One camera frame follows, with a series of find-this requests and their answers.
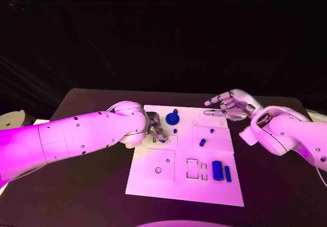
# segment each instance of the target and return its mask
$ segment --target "rectangular slot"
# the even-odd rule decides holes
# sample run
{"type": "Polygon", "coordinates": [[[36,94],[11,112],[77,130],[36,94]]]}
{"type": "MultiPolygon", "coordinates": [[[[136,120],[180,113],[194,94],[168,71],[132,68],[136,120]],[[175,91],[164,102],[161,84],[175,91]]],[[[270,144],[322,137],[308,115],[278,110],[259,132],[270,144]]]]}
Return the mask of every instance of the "rectangular slot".
{"type": "Polygon", "coordinates": [[[206,164],[201,164],[201,180],[207,181],[206,164]]]}
{"type": "Polygon", "coordinates": [[[196,159],[185,159],[185,163],[187,163],[185,178],[198,179],[197,160],[196,159]]]}

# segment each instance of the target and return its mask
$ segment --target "circular hole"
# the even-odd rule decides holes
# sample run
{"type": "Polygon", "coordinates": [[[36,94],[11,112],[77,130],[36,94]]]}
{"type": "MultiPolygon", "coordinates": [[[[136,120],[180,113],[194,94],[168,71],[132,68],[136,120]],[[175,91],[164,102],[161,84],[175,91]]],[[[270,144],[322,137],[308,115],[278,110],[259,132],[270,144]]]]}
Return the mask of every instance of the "circular hole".
{"type": "Polygon", "coordinates": [[[161,168],[157,167],[157,168],[155,168],[155,173],[160,173],[160,172],[161,172],[161,168]]]}

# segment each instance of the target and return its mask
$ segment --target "table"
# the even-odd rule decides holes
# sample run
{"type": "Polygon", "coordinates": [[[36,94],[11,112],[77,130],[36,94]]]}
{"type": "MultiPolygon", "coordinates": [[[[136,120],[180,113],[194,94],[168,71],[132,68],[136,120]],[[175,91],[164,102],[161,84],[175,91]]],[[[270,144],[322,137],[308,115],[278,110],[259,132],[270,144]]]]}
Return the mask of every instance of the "table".
{"type": "MultiPolygon", "coordinates": [[[[72,89],[51,121],[106,110],[122,100],[144,105],[203,107],[214,95],[72,89]]],[[[302,113],[295,98],[256,97],[265,105],[302,113]]],[[[198,220],[230,226],[322,226],[327,189],[315,168],[288,152],[278,157],[247,146],[229,121],[245,207],[125,195],[132,149],[124,144],[46,165],[13,181],[0,197],[0,224],[10,226],[131,227],[161,220],[198,220]]]]}

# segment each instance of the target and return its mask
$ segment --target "robotic hand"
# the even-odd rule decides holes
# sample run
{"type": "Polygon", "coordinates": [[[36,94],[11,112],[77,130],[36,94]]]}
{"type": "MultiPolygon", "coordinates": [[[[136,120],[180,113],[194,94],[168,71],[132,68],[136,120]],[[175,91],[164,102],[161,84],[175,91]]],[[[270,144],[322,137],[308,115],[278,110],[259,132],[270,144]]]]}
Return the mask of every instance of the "robotic hand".
{"type": "Polygon", "coordinates": [[[250,125],[239,136],[252,146],[256,142],[275,155],[295,150],[311,165],[327,171],[327,122],[309,122],[292,109],[281,106],[262,107],[255,98],[233,89],[217,95],[204,105],[220,102],[221,110],[206,110],[204,115],[223,116],[232,121],[250,119],[250,125]]]}
{"type": "Polygon", "coordinates": [[[129,101],[116,103],[106,111],[1,130],[0,188],[46,164],[90,153],[116,142],[134,148],[148,133],[167,140],[158,114],[147,113],[141,105],[129,101]]]}

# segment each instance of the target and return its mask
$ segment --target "white board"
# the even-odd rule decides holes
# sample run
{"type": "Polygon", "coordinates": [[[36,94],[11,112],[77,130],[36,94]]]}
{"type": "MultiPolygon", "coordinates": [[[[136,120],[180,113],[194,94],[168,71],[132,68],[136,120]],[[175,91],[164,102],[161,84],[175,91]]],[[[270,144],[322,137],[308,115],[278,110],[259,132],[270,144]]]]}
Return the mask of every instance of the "white board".
{"type": "Polygon", "coordinates": [[[226,119],[204,116],[204,108],[145,105],[144,109],[158,113],[168,141],[147,135],[135,147],[125,193],[243,207],[226,119]],[[174,109],[180,121],[168,125],[165,116],[174,109]],[[223,181],[213,180],[213,161],[229,166],[232,182],[226,175],[223,181]]]}

